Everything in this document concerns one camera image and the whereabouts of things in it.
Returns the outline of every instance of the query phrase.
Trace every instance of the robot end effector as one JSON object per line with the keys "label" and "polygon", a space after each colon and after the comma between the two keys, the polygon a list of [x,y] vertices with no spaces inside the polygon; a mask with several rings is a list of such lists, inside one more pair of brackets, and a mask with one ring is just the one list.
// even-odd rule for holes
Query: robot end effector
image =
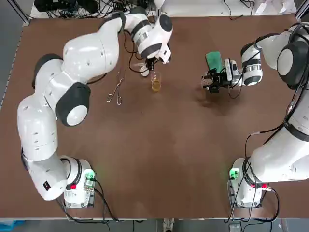
{"label": "robot end effector", "polygon": [[225,59],[225,67],[219,71],[209,70],[202,76],[202,88],[210,93],[219,93],[220,88],[234,88],[236,86],[251,86],[262,80],[260,51],[253,43],[245,45],[241,50],[242,71],[236,61]]}

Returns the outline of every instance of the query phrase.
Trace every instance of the table surface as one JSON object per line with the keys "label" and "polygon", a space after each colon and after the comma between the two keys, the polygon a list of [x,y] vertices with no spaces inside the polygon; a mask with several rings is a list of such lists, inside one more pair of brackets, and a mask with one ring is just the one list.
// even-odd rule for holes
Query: table surface
{"label": "table surface", "polygon": [[[227,17],[173,18],[170,64],[158,64],[162,88],[151,91],[149,78],[128,70],[129,54],[120,34],[117,67],[91,85],[90,110],[79,126],[58,123],[58,154],[90,162],[103,184],[106,199],[119,218],[225,218],[230,208],[226,192],[228,170],[244,156],[246,137],[279,125],[292,91],[277,71],[262,59],[264,77],[244,87],[240,97],[227,91],[205,94],[201,75],[205,54],[220,51],[222,58],[240,65],[241,48],[258,36],[281,32],[295,22],[293,15],[253,16],[235,21]],[[46,53],[62,54],[66,41],[97,30],[101,20],[32,20],[24,27],[8,91],[0,113],[0,218],[64,217],[55,201],[37,193],[20,160],[16,126],[19,102],[33,92],[37,60]],[[120,94],[123,103],[106,102],[116,85],[116,73],[126,69]],[[248,153],[268,135],[253,137]],[[280,217],[308,218],[308,181],[272,184],[281,199]],[[102,217],[102,204],[71,211],[81,218]],[[253,217],[271,218],[276,200],[268,194]],[[236,210],[248,215],[247,209]]]}

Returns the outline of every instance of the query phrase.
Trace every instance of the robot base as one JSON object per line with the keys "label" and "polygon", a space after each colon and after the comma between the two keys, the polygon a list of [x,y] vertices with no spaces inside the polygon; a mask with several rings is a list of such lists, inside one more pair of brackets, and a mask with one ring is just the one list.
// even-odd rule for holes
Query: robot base
{"label": "robot base", "polygon": [[244,179],[240,184],[244,176],[242,171],[242,164],[244,160],[244,158],[237,159],[233,164],[233,170],[238,169],[239,172],[237,173],[237,177],[230,181],[232,185],[231,195],[234,195],[234,198],[232,197],[232,204],[234,203],[235,196],[238,192],[235,207],[251,208],[253,202],[253,208],[255,208],[260,205],[262,189],[257,188],[255,191],[255,188],[251,187]]}

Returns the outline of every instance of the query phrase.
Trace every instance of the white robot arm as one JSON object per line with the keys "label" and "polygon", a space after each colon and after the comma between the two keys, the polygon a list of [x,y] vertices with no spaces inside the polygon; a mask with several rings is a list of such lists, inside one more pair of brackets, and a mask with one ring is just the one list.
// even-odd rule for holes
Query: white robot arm
{"label": "white robot arm", "polygon": [[262,51],[266,63],[290,89],[301,94],[297,100],[294,95],[284,122],[273,136],[249,158],[235,161],[231,171],[237,175],[231,178],[238,206],[259,205],[262,190],[266,190],[264,183],[309,178],[308,29],[307,23],[295,24],[280,35],[260,37],[242,49],[246,59]]}
{"label": "white robot arm", "polygon": [[[171,52],[167,44],[173,31],[170,18],[161,15],[152,28],[145,10],[137,7],[113,15],[95,33],[68,41],[63,59],[47,54],[35,67],[35,92],[21,101],[17,125],[22,160],[45,200],[59,197],[65,189],[79,190],[85,195],[84,171],[91,167],[86,160],[59,159],[56,120],[75,126],[85,119],[90,97],[87,82],[116,66],[118,33],[122,29],[131,34],[142,58],[157,58],[168,63]],[[71,199],[75,201],[72,203],[82,203],[83,196]]]}

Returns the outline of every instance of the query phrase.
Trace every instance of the wire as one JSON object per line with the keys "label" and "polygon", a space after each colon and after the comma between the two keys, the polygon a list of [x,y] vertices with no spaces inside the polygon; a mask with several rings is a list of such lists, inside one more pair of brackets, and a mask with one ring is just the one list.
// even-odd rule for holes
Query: wire
{"label": "wire", "polygon": [[236,199],[237,199],[237,196],[238,196],[238,193],[239,193],[239,188],[240,188],[240,186],[241,186],[241,183],[242,183],[243,179],[244,179],[245,176],[247,175],[248,170],[249,170],[250,167],[251,167],[251,164],[249,164],[249,166],[248,166],[246,172],[244,173],[244,175],[243,175],[243,177],[242,177],[242,179],[241,179],[241,181],[240,181],[240,183],[239,183],[239,186],[238,186],[238,189],[237,189],[237,193],[236,193],[236,196],[235,196],[235,200],[234,200],[234,204],[233,204],[233,207],[232,207],[231,214],[230,214],[230,216],[228,217],[227,221],[224,220],[224,223],[228,223],[228,222],[230,221],[231,217],[232,217],[232,214],[234,213],[234,209],[235,209],[235,205],[236,205]]}
{"label": "wire", "polygon": [[154,13],[153,13],[153,8],[152,8],[152,2],[150,2],[149,5],[150,5],[150,10],[151,10],[151,15],[153,16],[153,19],[155,20]]}
{"label": "wire", "polygon": [[[261,51],[258,51],[257,53],[255,53],[252,57],[249,58],[249,60],[247,60],[247,63],[248,63],[250,60],[252,60],[257,54],[260,54],[260,53],[261,53]],[[234,85],[231,86],[231,88],[234,88],[236,85],[238,85],[238,83],[239,83],[240,80],[241,80],[241,86],[240,86],[240,90],[239,90],[238,94],[237,94],[236,96],[233,97],[233,96],[230,94],[230,92],[228,92],[228,95],[229,95],[230,98],[232,98],[232,99],[237,98],[237,97],[240,95],[240,93],[241,93],[242,86],[243,86],[243,75],[244,75],[244,73],[245,73],[245,71],[246,71],[247,66],[248,66],[248,65],[245,65],[245,66],[242,68],[242,73],[241,73],[241,75],[240,75],[239,80],[236,82],[236,84],[234,84]]]}
{"label": "wire", "polygon": [[259,132],[254,132],[252,134],[249,134],[249,136],[246,139],[246,143],[245,143],[245,157],[246,157],[246,159],[248,160],[250,158],[250,157],[247,156],[247,142],[248,142],[248,140],[251,136],[257,135],[257,134],[269,133],[269,132],[272,132],[272,131],[275,131],[275,130],[279,130],[279,129],[281,129],[281,126],[282,126],[282,124],[280,124],[279,126],[273,128],[273,129],[270,129],[270,130],[264,130],[264,131],[259,131]]}
{"label": "wire", "polygon": [[99,82],[99,81],[102,80],[106,75],[107,75],[107,73],[104,74],[102,77],[100,77],[100,78],[94,80],[94,81],[89,81],[89,82],[87,82],[87,85],[91,85],[91,84],[94,84],[94,83],[96,83],[96,82]]}
{"label": "wire", "polygon": [[96,192],[96,193],[101,197],[101,199],[103,200],[103,203],[106,205],[106,208],[107,208],[107,210],[108,210],[108,212],[109,212],[111,218],[112,218],[114,221],[116,221],[116,222],[123,222],[123,221],[120,221],[119,219],[117,219],[117,218],[114,216],[114,214],[112,213],[112,211],[111,211],[111,209],[110,209],[110,207],[109,207],[107,201],[105,200],[103,194],[102,194],[100,191],[98,191],[96,188],[94,189],[94,192]]}
{"label": "wire", "polygon": [[79,219],[75,219],[73,218],[65,209],[64,205],[62,204],[61,200],[59,200],[58,198],[56,199],[58,205],[60,206],[60,208],[62,209],[62,211],[66,214],[66,216],[72,220],[75,221],[76,223],[80,223],[80,224],[104,224],[107,225],[109,222],[108,221],[96,221],[93,219],[86,219],[86,220],[79,220]]}
{"label": "wire", "polygon": [[243,15],[240,15],[240,16],[237,16],[237,17],[235,17],[235,18],[232,18],[232,17],[231,17],[231,15],[232,15],[231,8],[228,6],[228,4],[225,2],[225,0],[223,0],[223,2],[224,2],[224,4],[228,7],[228,10],[229,10],[229,12],[230,12],[230,15],[229,15],[230,20],[236,20],[236,19],[238,19],[238,18],[243,17]]}
{"label": "wire", "polygon": [[279,214],[279,212],[280,212],[280,198],[279,198],[279,195],[278,195],[278,193],[276,192],[275,189],[272,188],[271,191],[275,194],[275,196],[276,196],[276,198],[277,198],[277,211],[276,211],[275,216],[274,216],[272,219],[270,219],[270,220],[267,220],[267,219],[258,219],[258,218],[255,218],[254,220],[260,221],[260,222],[273,222],[273,221],[275,221],[275,220],[277,219],[278,214]]}
{"label": "wire", "polygon": [[125,47],[125,50],[128,52],[128,53],[136,53],[136,51],[129,51],[127,48],[126,48],[126,33],[129,33],[128,31],[124,30],[124,35],[125,35],[125,42],[124,42],[124,47]]}
{"label": "wire", "polygon": [[249,222],[249,221],[251,220],[251,213],[252,213],[253,203],[254,203],[254,200],[255,200],[256,189],[257,189],[257,187],[256,187],[256,180],[255,180],[254,188],[255,188],[255,190],[254,190],[254,196],[253,196],[253,199],[252,199],[251,207],[250,207],[250,209],[249,209],[249,218],[248,218],[247,221],[243,221],[243,222]]}
{"label": "wire", "polygon": [[246,226],[243,228],[242,232],[245,232],[247,226],[261,225],[261,224],[264,224],[264,223],[265,223],[265,222],[259,222],[259,223],[248,224],[248,225],[246,225]]}
{"label": "wire", "polygon": [[250,7],[251,7],[251,3],[253,4],[253,5],[252,5],[252,8],[251,8],[251,12],[250,12],[250,16],[252,16],[252,10],[253,10],[253,7],[254,7],[254,1],[250,1],[250,0],[240,0],[240,2],[241,2],[242,4],[244,4],[245,7],[247,7],[247,8],[250,8]]}

